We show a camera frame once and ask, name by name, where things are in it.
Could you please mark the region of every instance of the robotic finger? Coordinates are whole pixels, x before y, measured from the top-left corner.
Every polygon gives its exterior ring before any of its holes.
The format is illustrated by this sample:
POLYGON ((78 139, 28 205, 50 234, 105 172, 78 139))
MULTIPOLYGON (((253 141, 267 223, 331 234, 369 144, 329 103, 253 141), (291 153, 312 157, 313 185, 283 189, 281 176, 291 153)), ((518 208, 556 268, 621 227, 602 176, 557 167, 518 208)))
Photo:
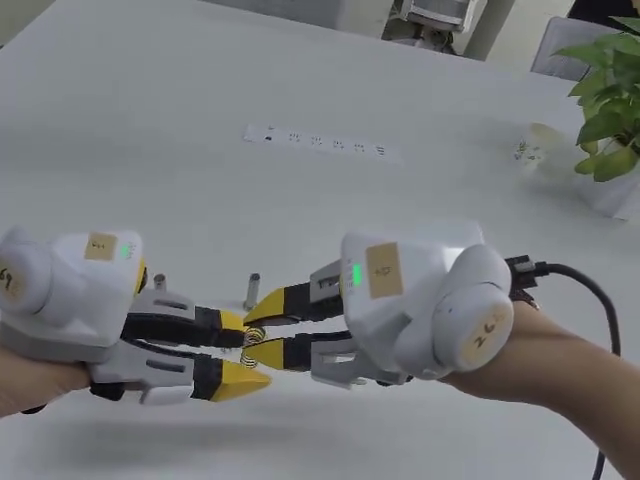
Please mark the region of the robotic finger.
POLYGON ((385 386, 402 385, 409 380, 408 375, 378 368, 348 331, 274 338, 245 347, 244 351, 265 366, 309 372, 315 381, 341 388, 360 384, 362 379, 385 386))
POLYGON ((245 317, 247 327, 321 322, 343 314, 340 296, 340 261, 311 274, 309 281, 278 288, 245 317))

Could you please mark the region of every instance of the human hand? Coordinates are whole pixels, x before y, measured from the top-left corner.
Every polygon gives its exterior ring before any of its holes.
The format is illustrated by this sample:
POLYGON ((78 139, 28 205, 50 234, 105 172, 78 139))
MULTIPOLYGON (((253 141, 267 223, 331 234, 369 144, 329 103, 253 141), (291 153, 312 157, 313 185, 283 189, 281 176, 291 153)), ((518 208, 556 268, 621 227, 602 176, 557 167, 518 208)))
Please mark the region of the human hand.
POLYGON ((0 418, 46 405, 90 383, 83 365, 38 362, 0 348, 0 418))

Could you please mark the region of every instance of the green leaf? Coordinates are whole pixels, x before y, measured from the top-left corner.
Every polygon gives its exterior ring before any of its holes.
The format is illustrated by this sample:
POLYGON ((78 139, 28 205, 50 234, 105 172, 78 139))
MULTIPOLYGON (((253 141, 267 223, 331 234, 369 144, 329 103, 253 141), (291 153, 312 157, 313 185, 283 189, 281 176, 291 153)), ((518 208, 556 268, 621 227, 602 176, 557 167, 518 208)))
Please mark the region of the green leaf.
POLYGON ((578 134, 577 145, 596 142, 621 133, 624 126, 622 116, 613 112, 598 112, 584 122, 578 134))
POLYGON ((640 18, 633 17, 611 17, 616 22, 621 23, 625 27, 630 28, 636 33, 640 33, 640 18))
POLYGON ((580 144, 580 149, 583 152, 588 153, 590 156, 593 157, 594 155, 598 154, 598 151, 600 150, 600 147, 598 145, 598 142, 587 142, 587 143, 580 144))
POLYGON ((600 111, 603 113, 619 113, 623 117, 627 117, 632 111, 631 102, 628 98, 612 98, 600 106, 600 111))
POLYGON ((613 76, 623 90, 634 91, 640 83, 640 56, 613 52, 613 76))
POLYGON ((608 155, 599 155, 593 179, 596 182, 608 182, 629 173, 638 163, 638 156, 630 146, 623 147, 608 155))
POLYGON ((584 105, 580 106, 582 107, 582 114, 584 115, 585 120, 589 120, 600 111, 600 104, 594 101, 586 102, 584 105))
POLYGON ((585 95, 595 95, 607 86, 607 71, 596 70, 594 73, 584 78, 569 92, 570 97, 583 97, 585 95))
POLYGON ((606 68, 609 65, 607 52, 594 44, 565 47, 558 50, 554 55, 575 58, 592 67, 606 68))
POLYGON ((596 164, 598 163, 598 156, 593 155, 589 158, 585 158, 578 163, 573 169, 580 175, 591 175, 596 170, 596 164))
POLYGON ((622 91, 622 88, 620 88, 620 85, 609 85, 596 93, 593 100, 595 102, 606 102, 612 98, 622 96, 623 93, 624 92, 622 91))
POLYGON ((640 39, 629 33, 610 33, 598 37, 595 45, 605 50, 619 50, 631 55, 640 55, 640 39))

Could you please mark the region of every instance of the small metal spring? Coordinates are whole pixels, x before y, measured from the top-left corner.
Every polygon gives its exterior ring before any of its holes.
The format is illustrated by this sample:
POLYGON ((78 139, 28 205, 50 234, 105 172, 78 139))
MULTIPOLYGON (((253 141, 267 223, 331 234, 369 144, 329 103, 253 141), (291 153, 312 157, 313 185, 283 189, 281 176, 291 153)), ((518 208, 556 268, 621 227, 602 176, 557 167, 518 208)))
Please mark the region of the small metal spring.
MULTIPOLYGON (((267 331, 262 327, 249 327, 244 334, 244 345, 255 345, 256 343, 263 342, 267 338, 267 331)), ((247 368, 256 368, 258 362, 248 356, 244 351, 240 356, 240 364, 247 368)))

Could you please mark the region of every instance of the yellow label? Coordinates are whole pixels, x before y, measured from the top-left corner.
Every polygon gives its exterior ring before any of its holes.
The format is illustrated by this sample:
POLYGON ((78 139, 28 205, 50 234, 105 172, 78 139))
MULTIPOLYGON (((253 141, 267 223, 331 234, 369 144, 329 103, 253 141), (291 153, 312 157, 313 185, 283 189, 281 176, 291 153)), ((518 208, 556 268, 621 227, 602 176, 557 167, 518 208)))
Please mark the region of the yellow label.
POLYGON ((385 243, 367 248, 369 295, 372 299, 402 295, 402 273, 397 243, 385 243))
POLYGON ((107 233, 90 233, 84 250, 86 260, 110 262, 116 253, 118 237, 107 233))
POLYGON ((7 261, 0 257, 0 295, 11 303, 19 302, 24 295, 24 279, 7 261))
POLYGON ((495 342, 510 328, 509 308, 499 306, 489 313, 462 347, 462 358, 469 366, 483 364, 495 352, 495 342))

